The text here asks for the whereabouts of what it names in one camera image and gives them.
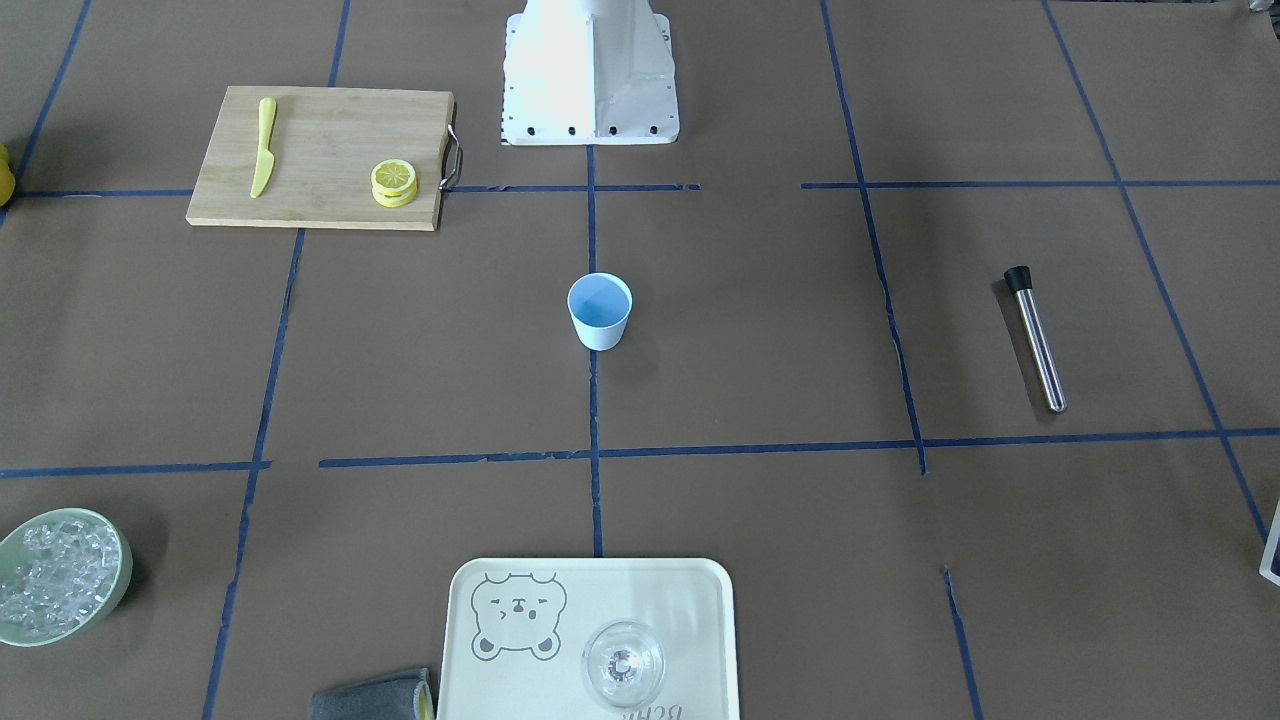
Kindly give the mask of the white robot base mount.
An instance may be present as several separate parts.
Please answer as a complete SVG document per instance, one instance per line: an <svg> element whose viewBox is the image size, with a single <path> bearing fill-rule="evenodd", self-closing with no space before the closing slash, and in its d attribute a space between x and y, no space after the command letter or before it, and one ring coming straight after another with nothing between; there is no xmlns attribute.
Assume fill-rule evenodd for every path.
<svg viewBox="0 0 1280 720"><path fill-rule="evenodd" d="M681 132L671 24L648 1L527 1L504 31L500 141L666 145Z"/></svg>

